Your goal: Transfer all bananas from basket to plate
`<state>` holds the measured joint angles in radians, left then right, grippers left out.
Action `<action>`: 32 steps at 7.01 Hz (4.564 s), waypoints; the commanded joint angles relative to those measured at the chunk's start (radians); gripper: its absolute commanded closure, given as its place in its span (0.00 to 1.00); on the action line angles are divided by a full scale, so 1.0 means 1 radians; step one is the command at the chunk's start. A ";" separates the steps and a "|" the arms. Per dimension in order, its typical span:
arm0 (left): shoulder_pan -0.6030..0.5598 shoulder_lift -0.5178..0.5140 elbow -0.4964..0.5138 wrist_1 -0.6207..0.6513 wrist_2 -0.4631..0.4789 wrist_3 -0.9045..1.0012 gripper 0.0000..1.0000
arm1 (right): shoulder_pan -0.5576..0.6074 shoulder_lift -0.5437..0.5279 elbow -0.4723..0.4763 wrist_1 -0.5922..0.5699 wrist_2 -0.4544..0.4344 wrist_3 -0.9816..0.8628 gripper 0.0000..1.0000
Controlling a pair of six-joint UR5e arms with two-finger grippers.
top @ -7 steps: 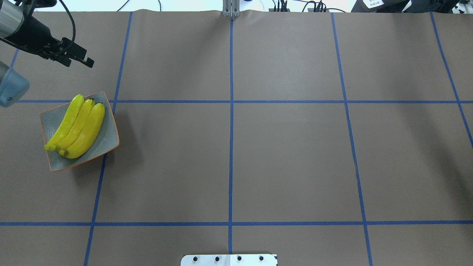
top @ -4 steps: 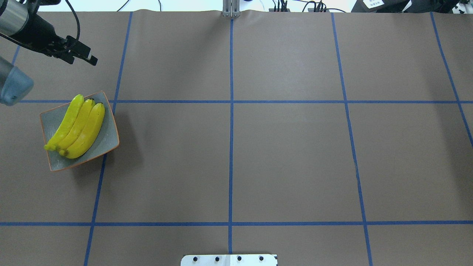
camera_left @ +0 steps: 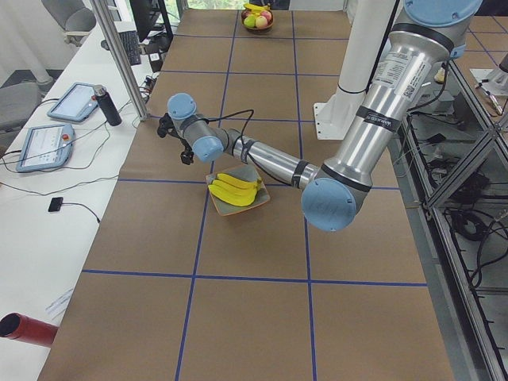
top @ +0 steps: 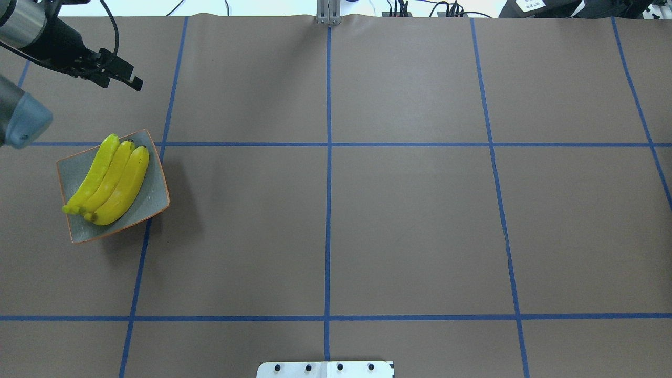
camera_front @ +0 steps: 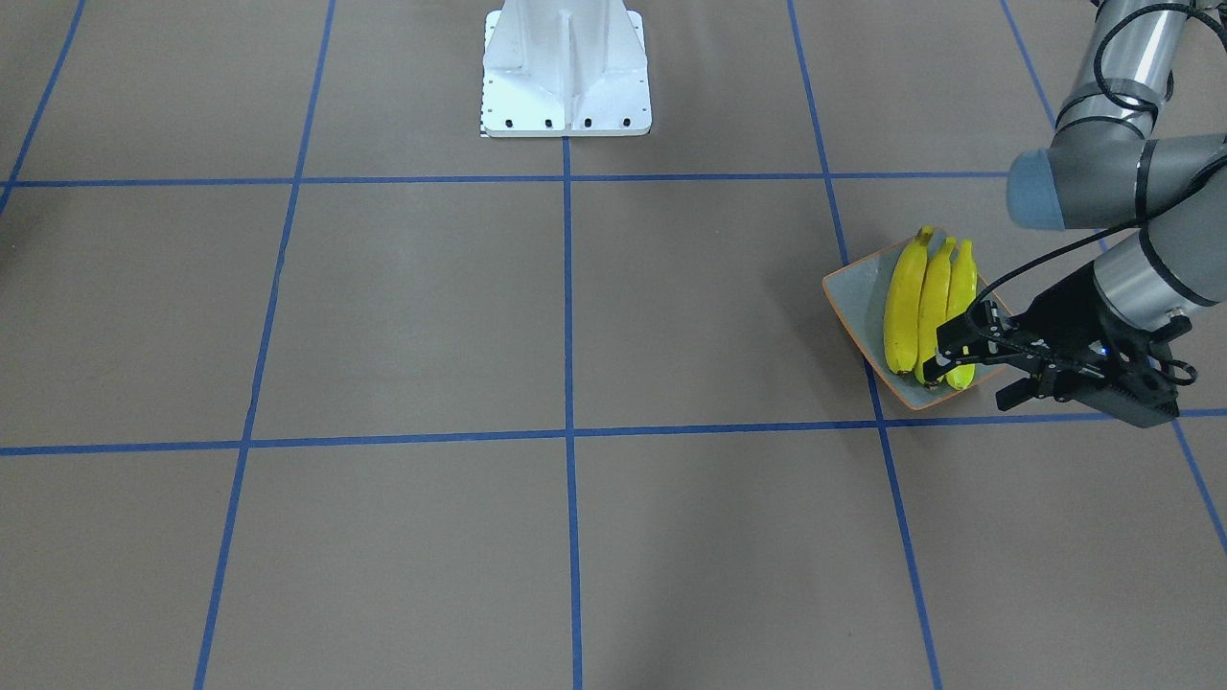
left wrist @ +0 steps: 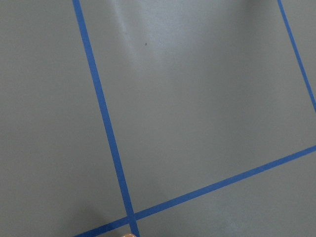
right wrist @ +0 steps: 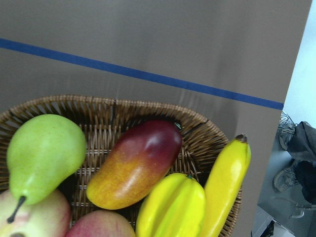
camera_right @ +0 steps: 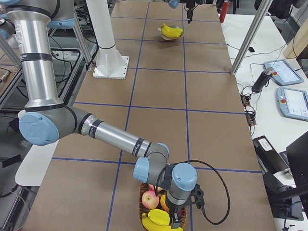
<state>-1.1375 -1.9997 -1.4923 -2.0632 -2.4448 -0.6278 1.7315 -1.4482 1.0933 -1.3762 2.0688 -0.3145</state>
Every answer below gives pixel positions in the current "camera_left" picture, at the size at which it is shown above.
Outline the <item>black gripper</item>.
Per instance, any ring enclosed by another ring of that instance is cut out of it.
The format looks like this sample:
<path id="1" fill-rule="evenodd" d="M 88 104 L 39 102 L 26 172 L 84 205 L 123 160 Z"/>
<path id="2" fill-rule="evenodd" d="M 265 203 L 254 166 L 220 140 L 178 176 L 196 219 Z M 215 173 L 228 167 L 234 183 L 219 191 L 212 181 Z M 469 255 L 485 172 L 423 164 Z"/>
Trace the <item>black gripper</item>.
<path id="1" fill-rule="evenodd" d="M 159 119 L 159 125 L 156 133 L 160 138 L 170 136 L 174 137 L 175 139 L 179 139 L 180 143 L 184 147 L 184 150 L 180 153 L 181 162 L 183 164 L 192 164 L 194 162 L 194 152 L 192 151 L 191 146 L 178 134 L 173 120 L 168 113 L 165 113 L 162 118 Z"/>

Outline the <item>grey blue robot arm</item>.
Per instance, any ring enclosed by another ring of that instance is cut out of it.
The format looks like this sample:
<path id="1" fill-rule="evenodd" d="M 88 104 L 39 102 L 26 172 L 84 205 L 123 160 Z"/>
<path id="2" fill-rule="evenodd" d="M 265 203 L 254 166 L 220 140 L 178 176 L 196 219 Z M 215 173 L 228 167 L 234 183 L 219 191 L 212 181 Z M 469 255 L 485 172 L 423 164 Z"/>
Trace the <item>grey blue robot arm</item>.
<path id="1" fill-rule="evenodd" d="M 198 112 L 186 93 L 171 96 L 157 129 L 183 144 L 181 160 L 211 162 L 230 154 L 254 164 L 273 179 L 302 191 L 306 220 L 324 231 L 348 226 L 372 187 L 371 173 L 402 119 L 417 106 L 416 95 L 431 68 L 464 53 L 466 31 L 480 8 L 478 1 L 406 1 L 387 34 L 388 51 L 379 61 L 364 100 L 345 127 L 332 136 L 340 145 L 334 156 L 314 166 L 247 137 L 220 129 Z"/>

